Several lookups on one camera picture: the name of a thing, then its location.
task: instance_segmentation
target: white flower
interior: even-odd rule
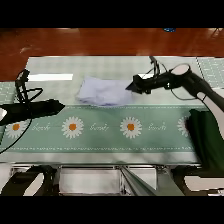
[[[66,119],[65,122],[63,122],[62,125],[62,131],[64,132],[63,135],[66,135],[66,138],[70,137],[75,138],[76,136],[79,136],[82,134],[83,130],[83,121],[79,119],[78,117],[69,117]]]
[[[123,131],[123,135],[126,136],[126,138],[135,138],[136,136],[139,136],[141,134],[142,125],[138,119],[135,119],[134,117],[126,117],[120,125],[121,129],[120,131]]]
[[[186,128],[186,124],[185,124],[186,118],[187,117],[182,117],[181,119],[179,119],[177,127],[178,127],[178,130],[180,132],[182,132],[181,133],[182,135],[184,135],[185,137],[188,137],[189,132],[188,132],[188,130]]]
[[[6,135],[8,135],[8,138],[17,138],[24,132],[26,127],[26,121],[20,121],[14,124],[9,124],[5,129]]]

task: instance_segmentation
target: wooden floor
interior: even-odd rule
[[[0,31],[0,81],[15,80],[30,56],[224,57],[224,31],[215,28],[177,28],[174,33],[162,28],[1,28]]]

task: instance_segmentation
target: yellow flower center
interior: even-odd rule
[[[127,127],[128,127],[129,131],[134,131],[134,129],[135,129],[135,126],[133,124],[128,124]]]
[[[69,125],[69,129],[70,129],[71,131],[74,131],[74,130],[76,129],[76,124],[70,124],[70,125]]]
[[[19,124],[14,124],[14,125],[12,126],[12,129],[13,129],[13,131],[17,131],[17,130],[19,130]]]

